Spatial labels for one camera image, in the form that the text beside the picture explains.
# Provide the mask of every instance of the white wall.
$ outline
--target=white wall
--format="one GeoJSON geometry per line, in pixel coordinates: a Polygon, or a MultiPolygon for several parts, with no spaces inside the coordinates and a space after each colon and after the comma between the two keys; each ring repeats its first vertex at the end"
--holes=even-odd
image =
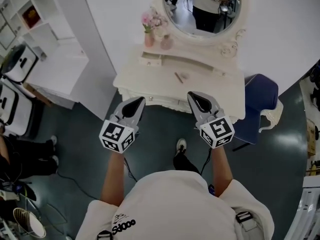
{"type": "MultiPolygon", "coordinates": [[[[116,72],[142,43],[141,14],[152,0],[87,0],[116,72]]],[[[320,0],[249,0],[238,60],[245,75],[262,73],[288,89],[320,59],[320,0]]]]}

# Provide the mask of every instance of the pink vase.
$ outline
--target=pink vase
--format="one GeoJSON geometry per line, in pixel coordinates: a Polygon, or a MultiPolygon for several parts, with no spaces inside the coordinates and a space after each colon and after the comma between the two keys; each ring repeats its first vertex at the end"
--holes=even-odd
{"type": "Polygon", "coordinates": [[[166,34],[161,43],[160,43],[160,47],[163,50],[169,50],[172,48],[172,46],[174,45],[174,40],[172,38],[170,38],[170,36],[168,34],[166,34]]]}
{"type": "Polygon", "coordinates": [[[144,45],[145,47],[152,47],[154,45],[155,39],[154,36],[151,33],[145,33],[144,34],[144,45]]]}

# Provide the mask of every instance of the blue chair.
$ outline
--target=blue chair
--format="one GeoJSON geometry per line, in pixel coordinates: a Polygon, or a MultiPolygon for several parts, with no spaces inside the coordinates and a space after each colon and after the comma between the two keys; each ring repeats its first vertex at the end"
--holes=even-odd
{"type": "Polygon", "coordinates": [[[274,110],[278,102],[278,85],[264,76],[256,74],[245,81],[245,118],[234,125],[234,136],[246,142],[233,149],[237,151],[258,141],[260,114],[262,110],[274,110]]]}

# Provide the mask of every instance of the sneaker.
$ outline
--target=sneaker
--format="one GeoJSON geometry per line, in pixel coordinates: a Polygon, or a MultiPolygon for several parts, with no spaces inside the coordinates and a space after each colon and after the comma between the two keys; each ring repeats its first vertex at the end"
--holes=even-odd
{"type": "Polygon", "coordinates": [[[52,159],[55,161],[56,163],[56,167],[59,167],[59,158],[56,155],[52,156],[52,159]]]}
{"type": "Polygon", "coordinates": [[[58,138],[57,138],[57,136],[52,135],[51,138],[50,138],[50,140],[52,141],[52,144],[53,144],[53,151],[56,151],[56,145],[57,145],[57,143],[58,143],[58,138]]]}
{"type": "Polygon", "coordinates": [[[175,155],[178,155],[178,154],[185,154],[187,150],[187,142],[184,138],[181,138],[178,140],[178,142],[176,143],[176,154],[175,155]]]}
{"type": "Polygon", "coordinates": [[[173,5],[173,4],[170,4],[170,10],[173,11],[173,10],[175,10],[175,9],[177,9],[177,6],[176,6],[176,5],[173,5]]]}

